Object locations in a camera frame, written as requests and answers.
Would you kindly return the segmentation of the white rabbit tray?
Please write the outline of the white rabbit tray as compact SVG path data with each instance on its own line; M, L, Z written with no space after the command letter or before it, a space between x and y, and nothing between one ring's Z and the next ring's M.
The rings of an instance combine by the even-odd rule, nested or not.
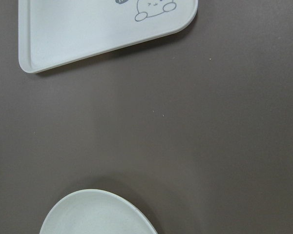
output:
M20 0L19 65L39 73L165 37L197 9L196 0Z

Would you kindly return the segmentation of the white round plate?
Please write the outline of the white round plate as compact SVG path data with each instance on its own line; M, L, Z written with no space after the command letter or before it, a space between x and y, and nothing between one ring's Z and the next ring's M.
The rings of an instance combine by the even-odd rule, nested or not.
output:
M155 234L146 216L126 199L99 189L75 191L59 200L41 234Z

